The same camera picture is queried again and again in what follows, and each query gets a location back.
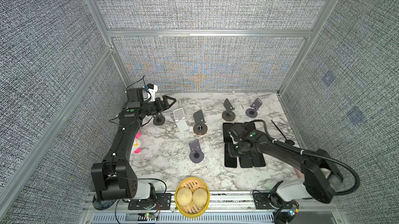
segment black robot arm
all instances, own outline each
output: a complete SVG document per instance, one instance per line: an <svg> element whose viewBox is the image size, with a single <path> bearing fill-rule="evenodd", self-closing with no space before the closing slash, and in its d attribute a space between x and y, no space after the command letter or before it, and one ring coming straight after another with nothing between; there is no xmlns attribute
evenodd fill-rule
<svg viewBox="0 0 399 224"><path fill-rule="evenodd" d="M314 152L280 142L269 135L263 120L255 120L254 122L263 122L265 132L251 130L245 124L236 124L229 131L237 142L229 145L230 156L247 156L250 151L271 155L304 174L303 185L311 197L323 203L331 202L344 179L335 162L333 162L336 160L332 159L328 152L322 149ZM354 176L357 183L352 188L352 192L359 187L358 176L356 173ZM287 202L287 200L280 201L280 204L285 204L284 202Z"/></svg>
<svg viewBox="0 0 399 224"><path fill-rule="evenodd" d="M145 100L143 92L148 91L144 88L127 90L128 101L118 115L119 128L114 141L102 162L92 165L91 176L100 201L133 198L136 195L137 180L126 179L137 178L129 164L134 138L144 117L159 114L176 102L175 98L169 96L149 102L150 97Z"/></svg>

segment stack of phones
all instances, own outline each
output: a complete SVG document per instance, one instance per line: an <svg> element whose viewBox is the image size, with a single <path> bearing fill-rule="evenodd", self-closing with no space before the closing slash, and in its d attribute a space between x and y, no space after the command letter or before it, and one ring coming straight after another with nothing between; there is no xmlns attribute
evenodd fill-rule
<svg viewBox="0 0 399 224"><path fill-rule="evenodd" d="M234 124L242 124L242 123L223 123L223 142L225 144L225 167L228 168L237 168L237 158L230 157L228 145L233 142L233 139L230 137L229 130L233 127ZM245 126L245 128L249 129L249 131L255 130L255 123L250 123ZM265 167L266 162L262 153L256 151L255 147L249 151L249 157L239 157L240 167L241 168L252 168L252 167Z"/></svg>

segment steamed bun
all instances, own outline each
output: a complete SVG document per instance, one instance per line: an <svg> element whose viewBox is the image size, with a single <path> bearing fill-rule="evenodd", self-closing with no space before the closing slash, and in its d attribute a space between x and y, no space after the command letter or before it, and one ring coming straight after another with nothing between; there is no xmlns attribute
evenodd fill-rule
<svg viewBox="0 0 399 224"><path fill-rule="evenodd" d="M193 193L193 203L197 207L205 207L208 202L208 192L205 189L197 189Z"/></svg>
<svg viewBox="0 0 399 224"><path fill-rule="evenodd" d="M193 193L189 188L181 188L177 191L176 200L180 206L188 206L190 205L193 199Z"/></svg>

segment brown round base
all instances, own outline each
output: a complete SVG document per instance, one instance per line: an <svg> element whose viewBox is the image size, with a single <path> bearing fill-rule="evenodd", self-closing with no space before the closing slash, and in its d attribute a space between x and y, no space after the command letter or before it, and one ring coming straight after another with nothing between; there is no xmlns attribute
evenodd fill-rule
<svg viewBox="0 0 399 224"><path fill-rule="evenodd" d="M197 128L194 126L194 127L193 127L193 131L194 131L195 134L197 134L197 135L199 135L199 136L202 136L202 135L205 135L205 134L206 134L206 132L208 131L208 127L206 126L206 124L204 124L204 125L203 125L203 129L200 130L200 132L198 132L198 131L197 131Z"/></svg>
<svg viewBox="0 0 399 224"><path fill-rule="evenodd" d="M232 114L230 116L227 116L227 111L224 111L222 113L222 118L228 122L231 122L231 121L235 120L235 114L234 114L234 112L232 112Z"/></svg>

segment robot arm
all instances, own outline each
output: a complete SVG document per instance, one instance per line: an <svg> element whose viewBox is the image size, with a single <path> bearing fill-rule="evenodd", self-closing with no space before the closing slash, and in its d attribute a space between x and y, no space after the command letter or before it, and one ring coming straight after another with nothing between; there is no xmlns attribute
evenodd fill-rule
<svg viewBox="0 0 399 224"><path fill-rule="evenodd" d="M151 94L146 88L127 90L128 101L118 115L119 128L114 141L102 162L92 165L91 176L97 199L100 201L149 197L149 184L127 179L137 178L129 164L132 145L144 117L154 116L169 109L176 99L169 96L163 96L163 100L159 97L154 99L151 94L145 100L143 97L145 92Z"/></svg>
<svg viewBox="0 0 399 224"><path fill-rule="evenodd" d="M328 152L318 149L316 152L293 147L272 138L266 129L249 130L244 124L237 124L230 130L236 143L229 145L231 157L247 156L250 151L257 151L286 162L301 171L304 179L278 182L270 191L270 202L274 207L285 206L287 202L296 198L312 197L322 203L331 202L343 181L343 176L336 164L332 162ZM359 186L357 183L352 192Z"/></svg>

